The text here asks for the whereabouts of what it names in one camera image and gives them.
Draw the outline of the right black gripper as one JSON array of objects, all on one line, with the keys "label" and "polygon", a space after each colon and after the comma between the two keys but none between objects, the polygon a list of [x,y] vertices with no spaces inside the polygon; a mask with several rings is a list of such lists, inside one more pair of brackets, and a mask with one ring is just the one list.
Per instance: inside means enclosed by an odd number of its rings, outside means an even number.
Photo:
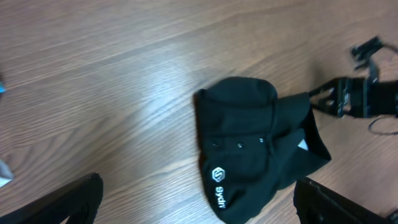
[{"label": "right black gripper", "polygon": [[[354,69],[370,67],[372,55],[383,47],[378,36],[352,47],[350,54],[357,63]],[[313,109],[330,116],[397,116],[397,80],[373,83],[365,78],[334,78],[308,94]]]}]

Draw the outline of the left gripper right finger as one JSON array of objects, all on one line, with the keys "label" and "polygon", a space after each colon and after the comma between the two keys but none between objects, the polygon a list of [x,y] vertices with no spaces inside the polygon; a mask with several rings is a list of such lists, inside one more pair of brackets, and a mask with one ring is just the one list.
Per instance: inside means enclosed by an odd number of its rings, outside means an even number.
[{"label": "left gripper right finger", "polygon": [[296,181],[294,207],[301,224],[391,224],[382,217],[308,177]]}]

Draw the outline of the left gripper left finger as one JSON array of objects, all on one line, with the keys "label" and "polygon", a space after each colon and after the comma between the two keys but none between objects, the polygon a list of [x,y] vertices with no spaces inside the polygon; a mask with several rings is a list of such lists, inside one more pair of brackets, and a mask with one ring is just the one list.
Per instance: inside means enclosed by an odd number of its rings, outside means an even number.
[{"label": "left gripper left finger", "polygon": [[98,173],[73,182],[1,217],[1,224],[93,224],[104,194]]}]

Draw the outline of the black t-shirt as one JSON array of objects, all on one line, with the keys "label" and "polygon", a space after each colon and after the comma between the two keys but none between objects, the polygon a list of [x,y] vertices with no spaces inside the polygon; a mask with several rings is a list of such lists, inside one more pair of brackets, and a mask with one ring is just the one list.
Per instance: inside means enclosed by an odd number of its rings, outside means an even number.
[{"label": "black t-shirt", "polygon": [[274,195],[330,159],[307,92],[225,78],[194,95],[205,195],[225,223],[246,223]]}]

